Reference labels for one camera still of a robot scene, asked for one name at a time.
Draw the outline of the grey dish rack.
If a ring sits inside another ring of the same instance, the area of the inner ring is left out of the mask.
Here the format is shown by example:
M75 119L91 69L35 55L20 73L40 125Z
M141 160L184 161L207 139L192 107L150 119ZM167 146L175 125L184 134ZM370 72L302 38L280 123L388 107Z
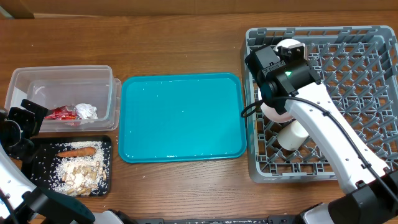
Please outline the grey dish rack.
M242 54L285 39L305 44L306 59L335 106L358 136L391 170L397 169L397 39L388 26L265 27L246 32ZM288 151L277 141L284 123L261 111L246 120L248 172L257 183L333 180L311 139Z

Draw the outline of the orange carrot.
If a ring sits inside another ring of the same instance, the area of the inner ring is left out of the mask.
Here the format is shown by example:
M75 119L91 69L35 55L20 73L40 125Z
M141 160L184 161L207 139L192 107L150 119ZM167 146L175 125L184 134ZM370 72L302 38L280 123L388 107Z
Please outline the orange carrot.
M59 152L56 154L58 157L84 157L84 156L93 156L96 153L96 149L94 147L83 147L79 149L74 149L71 151Z

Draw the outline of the large white plate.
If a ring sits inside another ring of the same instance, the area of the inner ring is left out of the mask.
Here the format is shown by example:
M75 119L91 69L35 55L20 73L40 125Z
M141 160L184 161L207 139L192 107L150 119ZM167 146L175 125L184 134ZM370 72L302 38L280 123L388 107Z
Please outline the large white plate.
M278 114L274 108L267 106L265 103L261 105L261 111L265 117L276 123L286 123L294 118L288 113Z

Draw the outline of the teal plastic tray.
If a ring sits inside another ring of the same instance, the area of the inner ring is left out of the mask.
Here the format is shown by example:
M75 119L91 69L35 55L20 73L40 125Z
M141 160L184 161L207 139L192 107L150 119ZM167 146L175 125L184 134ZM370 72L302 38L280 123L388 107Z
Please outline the teal plastic tray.
M155 163L234 159L247 147L232 73L141 76L121 88L119 156Z

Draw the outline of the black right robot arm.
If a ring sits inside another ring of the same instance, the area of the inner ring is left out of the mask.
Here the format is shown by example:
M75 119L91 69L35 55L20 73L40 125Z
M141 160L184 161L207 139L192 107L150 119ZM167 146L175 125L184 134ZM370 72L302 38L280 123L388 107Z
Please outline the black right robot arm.
M331 165L344 197L319 203L297 215L294 223L385 223L397 216L397 172L356 134L330 98L319 74L297 43L273 49L263 45L244 59L261 99L241 112L289 114L309 133Z

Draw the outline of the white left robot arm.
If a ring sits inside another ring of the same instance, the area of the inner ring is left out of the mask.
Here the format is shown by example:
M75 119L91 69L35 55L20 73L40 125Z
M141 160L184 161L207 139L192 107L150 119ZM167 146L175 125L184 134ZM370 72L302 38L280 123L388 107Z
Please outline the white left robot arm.
M122 223L116 212L91 212L74 197L38 187L12 162L30 162L37 151L30 140L38 135L50 111L29 100L1 109L1 223L29 223L37 215L44 223Z

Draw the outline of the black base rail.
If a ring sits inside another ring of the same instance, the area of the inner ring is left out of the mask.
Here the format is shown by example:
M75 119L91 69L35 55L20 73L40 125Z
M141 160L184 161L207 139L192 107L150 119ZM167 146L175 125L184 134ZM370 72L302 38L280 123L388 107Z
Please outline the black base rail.
M320 208L310 207L298 215L270 215L265 218L208 218L208 219L179 219L167 220L163 218L131 218L120 210L109 209L122 223L133 224L304 224L304 223L333 223L326 214L327 205L319 204Z

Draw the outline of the red snack wrapper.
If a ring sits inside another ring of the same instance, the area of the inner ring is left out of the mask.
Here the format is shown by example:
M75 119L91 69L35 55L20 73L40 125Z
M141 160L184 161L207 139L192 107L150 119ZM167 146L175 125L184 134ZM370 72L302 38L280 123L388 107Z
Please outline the red snack wrapper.
M74 106L61 106L51 111L45 117L47 120L74 120L78 119L78 115Z

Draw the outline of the small white plate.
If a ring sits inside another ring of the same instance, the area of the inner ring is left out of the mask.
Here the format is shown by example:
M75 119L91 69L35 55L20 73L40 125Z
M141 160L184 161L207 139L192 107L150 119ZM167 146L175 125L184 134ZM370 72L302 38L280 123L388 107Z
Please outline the small white plate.
M308 59L308 48L304 43L299 42L298 40L295 39L284 39L281 40L274 48L273 50L275 52L278 52L278 47L285 47L288 49L292 49L295 47L303 47L303 57L305 59Z

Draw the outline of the aluminium foil ball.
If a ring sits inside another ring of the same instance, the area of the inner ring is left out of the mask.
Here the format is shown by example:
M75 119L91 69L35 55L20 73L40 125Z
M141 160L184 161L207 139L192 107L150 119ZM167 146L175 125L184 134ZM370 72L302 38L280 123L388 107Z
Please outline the aluminium foil ball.
M91 104L80 103L75 106L75 111L80 119L97 119L97 107Z

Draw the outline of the white cup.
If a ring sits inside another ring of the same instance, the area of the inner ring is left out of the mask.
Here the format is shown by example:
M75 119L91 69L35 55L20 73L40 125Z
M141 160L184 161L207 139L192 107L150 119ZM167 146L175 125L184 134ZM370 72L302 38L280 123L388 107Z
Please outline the white cup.
M304 143L308 136L309 134L305 128L295 120L279 131L277 141L282 148L288 151L295 151Z

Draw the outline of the clear plastic bin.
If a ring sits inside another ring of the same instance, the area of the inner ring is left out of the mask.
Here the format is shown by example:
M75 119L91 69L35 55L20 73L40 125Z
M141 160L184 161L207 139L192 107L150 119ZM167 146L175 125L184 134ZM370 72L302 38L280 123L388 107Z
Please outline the clear plastic bin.
M113 131L119 124L121 81L107 65L18 68L12 74L4 107L21 107L23 99L49 110L81 103L97 108L96 119L45 120L41 133Z

